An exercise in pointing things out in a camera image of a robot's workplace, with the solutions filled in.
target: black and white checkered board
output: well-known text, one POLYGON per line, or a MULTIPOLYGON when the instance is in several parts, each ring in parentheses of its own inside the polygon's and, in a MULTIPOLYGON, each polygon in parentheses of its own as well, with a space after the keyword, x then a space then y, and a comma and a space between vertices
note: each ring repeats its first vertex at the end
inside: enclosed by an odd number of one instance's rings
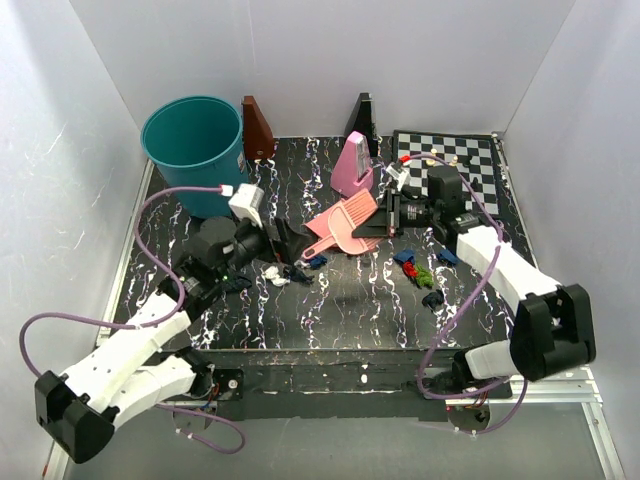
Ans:
MULTIPOLYGON (((478 180, 474 191, 484 203, 491 215, 498 215, 498 198, 496 194, 496 178, 491 157, 490 140, 452 137, 446 135, 426 135, 410 132, 396 132, 397 155, 431 153, 436 149, 436 155, 449 163, 455 155, 458 156, 458 171, 465 179, 473 182, 478 180), (469 167, 463 165, 465 158, 471 156, 469 167)), ((427 170, 430 168, 426 160, 411 160, 408 163, 411 178, 409 185, 420 187, 423 195, 427 195, 427 170)), ((472 201, 466 186, 462 186, 467 210, 479 211, 478 205, 472 201)))

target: gray floor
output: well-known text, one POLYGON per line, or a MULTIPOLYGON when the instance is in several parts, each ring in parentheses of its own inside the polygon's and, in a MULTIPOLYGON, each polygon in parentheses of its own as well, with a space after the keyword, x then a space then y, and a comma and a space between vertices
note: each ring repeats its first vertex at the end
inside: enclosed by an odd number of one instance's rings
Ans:
MULTIPOLYGON (((499 418, 509 405, 492 407, 499 418)), ((152 410, 126 424, 109 446, 66 480, 121 479, 567 479, 604 478, 580 404, 524 405, 506 427, 472 440, 410 419, 253 420, 249 442, 225 456, 176 435, 152 410)), ((236 438, 212 425, 207 438, 236 438)))

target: bin rim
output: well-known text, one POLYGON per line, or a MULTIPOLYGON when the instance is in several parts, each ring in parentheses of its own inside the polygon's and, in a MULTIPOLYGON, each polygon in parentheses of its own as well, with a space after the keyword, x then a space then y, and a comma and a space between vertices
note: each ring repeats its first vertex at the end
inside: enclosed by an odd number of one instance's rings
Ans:
POLYGON ((151 116, 149 116, 147 121, 144 122, 144 125, 142 126, 142 130, 140 132, 140 145, 142 145, 142 149, 144 150, 144 153, 147 155, 147 158, 149 158, 156 165, 162 165, 163 167, 167 167, 167 168, 175 168, 177 170, 189 170, 189 169, 194 169, 194 168, 200 168, 200 167, 207 166, 207 165, 211 164, 214 160, 217 160, 221 156, 226 155, 227 153, 229 153, 229 151, 236 145, 236 143, 238 141, 242 142, 242 127, 243 127, 243 125, 242 125, 242 117, 240 116, 240 113, 238 113, 238 109, 235 108, 233 105, 231 105, 226 100, 224 100, 224 99, 222 99, 220 97, 213 97, 211 95, 189 95, 187 97, 177 98, 176 100, 173 100, 173 101, 171 101, 169 103, 166 103, 166 104, 162 105, 155 112, 153 112, 151 114, 151 116), (150 127, 150 125, 153 123, 153 121, 156 118, 158 118, 158 116, 161 113, 163 113, 164 111, 168 110, 169 108, 172 108, 172 107, 174 107, 176 105, 179 105, 180 103, 190 102, 190 101, 194 101, 194 100, 207 100, 207 101, 211 101, 211 102, 215 102, 215 103, 220 103, 220 104, 224 105, 225 107, 227 107, 227 108, 229 108, 229 109, 231 109, 233 111, 233 113, 235 114, 236 118, 238 119, 238 125, 240 126, 240 128, 238 129, 238 134, 233 139, 233 142, 231 142, 231 144, 224 151, 220 152, 215 157, 208 158, 207 160, 204 160, 204 161, 202 161, 200 163, 193 163, 191 165, 174 165, 174 164, 171 164, 171 163, 162 162, 162 161, 156 159, 155 157, 153 157, 149 153, 149 150, 147 150, 147 145, 146 145, 146 142, 145 142, 145 137, 146 137, 146 134, 147 134, 147 130, 150 127))

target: pink holder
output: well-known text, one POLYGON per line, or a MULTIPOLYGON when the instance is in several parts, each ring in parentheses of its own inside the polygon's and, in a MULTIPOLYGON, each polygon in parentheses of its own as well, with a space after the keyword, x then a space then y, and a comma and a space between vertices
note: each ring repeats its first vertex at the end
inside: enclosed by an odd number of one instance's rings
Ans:
POLYGON ((331 174, 331 188, 350 198, 360 190, 371 190, 372 187, 373 168, 367 139, 361 133, 352 132, 331 174))

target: white wall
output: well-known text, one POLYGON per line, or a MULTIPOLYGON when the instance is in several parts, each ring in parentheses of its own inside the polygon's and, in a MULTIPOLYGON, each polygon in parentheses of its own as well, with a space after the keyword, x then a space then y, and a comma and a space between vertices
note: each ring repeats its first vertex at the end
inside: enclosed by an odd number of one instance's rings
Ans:
POLYGON ((506 135, 542 268, 591 295, 605 414, 640 478, 640 4, 577 2, 506 135))
MULTIPOLYGON (((18 330, 45 310, 100 317, 143 159, 138 129, 65 1, 0 0, 0 477, 40 478, 51 439, 35 419, 18 330)), ((58 320, 28 335, 42 369, 90 351, 58 320)))
POLYGON ((278 136, 504 130, 575 0, 71 0, 139 126, 174 98, 256 96, 278 136))

